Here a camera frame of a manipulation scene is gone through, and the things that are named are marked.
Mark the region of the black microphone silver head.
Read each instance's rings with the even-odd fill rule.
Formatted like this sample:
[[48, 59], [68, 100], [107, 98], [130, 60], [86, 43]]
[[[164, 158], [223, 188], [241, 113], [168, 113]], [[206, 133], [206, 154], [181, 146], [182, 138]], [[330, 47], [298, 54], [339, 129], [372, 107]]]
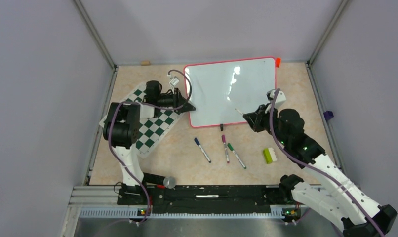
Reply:
[[146, 183], [162, 185], [168, 189], [173, 189], [176, 186], [176, 179], [172, 176], [161, 176], [144, 172], [144, 181]]

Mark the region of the pink-framed whiteboard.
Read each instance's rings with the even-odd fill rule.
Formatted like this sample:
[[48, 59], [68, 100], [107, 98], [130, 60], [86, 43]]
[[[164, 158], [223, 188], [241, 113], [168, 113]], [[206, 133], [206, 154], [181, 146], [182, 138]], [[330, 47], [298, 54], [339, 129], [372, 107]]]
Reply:
[[190, 125], [204, 128], [245, 123], [235, 111], [253, 112], [268, 102], [267, 92], [277, 87], [275, 57], [186, 65], [184, 74], [191, 85], [190, 103], [196, 110], [189, 112]]

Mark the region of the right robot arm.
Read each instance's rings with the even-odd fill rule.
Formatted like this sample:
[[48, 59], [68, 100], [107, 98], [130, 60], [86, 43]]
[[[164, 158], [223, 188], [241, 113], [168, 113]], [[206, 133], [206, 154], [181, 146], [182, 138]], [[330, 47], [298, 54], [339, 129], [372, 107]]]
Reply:
[[260, 105], [242, 116], [255, 132], [267, 131], [282, 152], [328, 192], [312, 188], [301, 177], [284, 175], [279, 197], [285, 203], [304, 204], [332, 223], [345, 237], [383, 237], [392, 228], [397, 211], [380, 205], [360, 190], [331, 160], [325, 149], [304, 132], [304, 120], [294, 109], [280, 112]]

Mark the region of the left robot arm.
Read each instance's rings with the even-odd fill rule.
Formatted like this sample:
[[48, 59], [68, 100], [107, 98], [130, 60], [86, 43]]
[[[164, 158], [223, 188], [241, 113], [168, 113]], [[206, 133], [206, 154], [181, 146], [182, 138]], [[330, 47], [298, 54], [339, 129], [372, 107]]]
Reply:
[[195, 110], [178, 88], [163, 92], [156, 80], [140, 85], [123, 103], [110, 104], [101, 126], [122, 169], [121, 195], [129, 194], [134, 203], [142, 204], [148, 198], [147, 189], [142, 187], [146, 182], [175, 186], [170, 178], [142, 172], [138, 158], [147, 157], [184, 113]]

